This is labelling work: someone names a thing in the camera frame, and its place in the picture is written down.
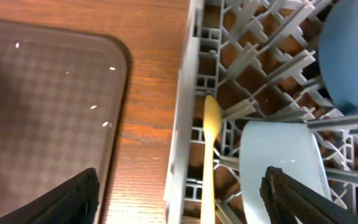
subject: blue dish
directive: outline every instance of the blue dish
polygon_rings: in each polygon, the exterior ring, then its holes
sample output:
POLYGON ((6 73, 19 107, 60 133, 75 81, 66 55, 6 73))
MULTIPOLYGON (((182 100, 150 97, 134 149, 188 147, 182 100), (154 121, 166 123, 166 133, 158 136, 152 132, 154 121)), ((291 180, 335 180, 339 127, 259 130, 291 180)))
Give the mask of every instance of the blue dish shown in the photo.
POLYGON ((344 114, 358 114, 358 0, 340 0, 323 27, 319 64, 327 91, 344 114))

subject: wooden spoon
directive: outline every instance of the wooden spoon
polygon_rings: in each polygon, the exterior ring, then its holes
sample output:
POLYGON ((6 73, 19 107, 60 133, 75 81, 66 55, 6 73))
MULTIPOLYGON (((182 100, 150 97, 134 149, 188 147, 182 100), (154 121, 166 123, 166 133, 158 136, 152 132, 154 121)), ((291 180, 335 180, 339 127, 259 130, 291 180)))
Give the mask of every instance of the wooden spoon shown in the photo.
POLYGON ((221 108, 213 96, 206 96, 204 104, 204 171, 201 197, 201 224, 215 223, 214 142, 222 126, 221 108))

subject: wood surface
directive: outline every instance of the wood surface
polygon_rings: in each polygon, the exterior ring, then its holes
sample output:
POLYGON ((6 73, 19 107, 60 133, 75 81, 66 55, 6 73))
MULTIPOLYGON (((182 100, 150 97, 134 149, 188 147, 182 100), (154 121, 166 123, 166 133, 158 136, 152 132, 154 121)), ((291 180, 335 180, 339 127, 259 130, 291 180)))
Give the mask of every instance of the wood surface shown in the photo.
POLYGON ((103 221, 163 223, 188 1, 0 0, 0 19, 116 37, 132 57, 103 221))

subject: dish rack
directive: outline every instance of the dish rack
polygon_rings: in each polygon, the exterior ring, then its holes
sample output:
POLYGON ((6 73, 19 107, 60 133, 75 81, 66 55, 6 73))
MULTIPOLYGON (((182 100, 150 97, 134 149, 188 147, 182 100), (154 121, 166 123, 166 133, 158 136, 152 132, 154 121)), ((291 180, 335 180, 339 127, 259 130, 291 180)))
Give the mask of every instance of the dish rack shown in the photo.
POLYGON ((182 220, 188 218, 185 204, 201 203, 202 178, 192 177, 189 159, 194 145, 203 150, 207 93, 217 98, 224 118, 214 149, 215 181, 227 182, 230 175, 237 182, 217 196, 222 223, 245 221, 236 161, 250 120, 307 124, 320 146, 333 202, 358 214, 358 115, 335 108, 318 70, 318 37, 334 2, 190 1, 164 194, 168 223, 188 223, 182 220))

